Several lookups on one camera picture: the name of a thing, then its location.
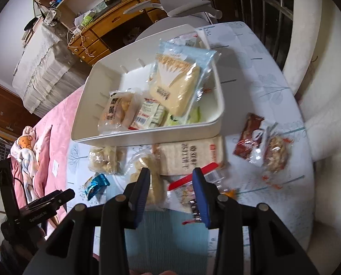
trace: table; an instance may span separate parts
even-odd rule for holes
[[[81,61],[93,66],[111,52],[124,47],[122,38],[133,27],[141,27],[144,31],[153,23],[167,17],[165,11],[156,8],[123,14],[125,10],[144,1],[146,0],[122,0],[101,17],[89,23],[81,32],[83,38],[76,36],[69,46],[71,52],[78,55]],[[151,2],[160,3],[160,0],[151,0]],[[94,57],[90,57],[84,47]]]
[[[201,27],[213,49],[221,52],[217,62],[225,99],[221,134],[225,138],[225,172],[231,187],[239,188],[238,201],[255,206],[265,202],[287,225],[303,248],[307,249],[313,223],[313,166],[304,123],[294,95],[280,69],[263,44],[242,22]],[[279,129],[294,140],[283,189],[266,185],[260,170],[232,154],[248,112],[279,123]],[[67,164],[67,188],[76,192],[68,203],[103,203],[121,190],[111,185],[98,199],[88,202],[80,185],[93,173],[87,169],[89,146],[71,142]],[[141,146],[130,147],[136,151]],[[212,274],[217,247],[217,230],[203,224],[181,225],[189,215],[166,210],[145,212],[136,231],[126,231],[130,268],[159,274],[173,270],[179,274]],[[100,229],[96,229],[94,251],[98,251]],[[244,235],[246,265],[249,239]]]

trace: white cable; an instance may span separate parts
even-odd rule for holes
[[[68,33],[71,33],[71,34],[73,34],[74,35],[74,33],[71,31],[71,29],[75,29],[75,28],[70,28],[70,29],[68,29],[68,31],[67,31],[67,44],[68,44],[68,47],[71,47],[71,48],[84,48],[85,49],[85,53],[89,56],[89,57],[95,57],[93,54],[90,54],[88,51],[87,51],[87,48],[84,46],[84,41],[85,41],[85,39],[83,39],[83,35],[81,35],[81,32],[80,32],[80,36],[81,36],[81,43],[82,43],[82,46],[81,47],[72,47],[71,46],[71,43],[74,41],[73,39],[75,38],[75,36],[72,36],[71,37],[71,39],[70,40],[68,40]]]

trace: white office chair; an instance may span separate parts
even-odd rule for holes
[[[160,2],[161,4],[158,4],[148,0],[124,11],[123,14],[145,8],[160,8],[167,12],[168,17],[147,28],[136,40],[184,24],[194,28],[210,25],[212,24],[210,17],[220,19],[222,16],[222,12],[212,8],[211,2],[207,0],[160,0]]]

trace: brown door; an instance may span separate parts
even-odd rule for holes
[[[0,130],[19,137],[25,126],[35,126],[40,118],[24,108],[20,97],[0,87]]]

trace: blue snack wrapper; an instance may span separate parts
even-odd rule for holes
[[[87,196],[87,200],[91,200],[93,196],[96,195],[104,186],[109,186],[109,181],[104,174],[98,174],[97,176],[94,176],[94,179],[91,181],[89,179],[89,181],[87,181],[85,184],[85,194]]]

